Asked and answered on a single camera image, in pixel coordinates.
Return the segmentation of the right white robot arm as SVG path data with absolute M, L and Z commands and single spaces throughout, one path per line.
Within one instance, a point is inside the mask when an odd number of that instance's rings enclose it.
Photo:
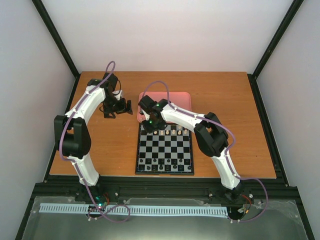
M 157 102 L 148 95 L 143 96 L 138 105 L 145 116 L 142 125 L 148 133 L 164 129 L 167 123 L 177 124 L 193 132 L 198 148 L 212 159 L 219 173 L 222 184 L 219 195 L 230 203 L 238 200 L 243 190 L 241 177 L 230 156 L 227 129 L 214 113 L 195 113 L 167 99 Z

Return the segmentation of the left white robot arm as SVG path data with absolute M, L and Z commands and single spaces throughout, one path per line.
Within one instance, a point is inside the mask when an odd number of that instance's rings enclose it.
M 100 175 L 90 156 L 92 140 L 88 123 L 99 106 L 106 119 L 115 119 L 116 115 L 124 113 L 133 114 L 131 101 L 123 97 L 122 89 L 116 90 L 119 83 L 119 79 L 108 72 L 103 79 L 92 78 L 75 106 L 54 118 L 55 147 L 62 160 L 71 162 L 79 182 L 89 186 L 86 195 L 95 202 L 103 198 L 104 188 L 97 184 Z

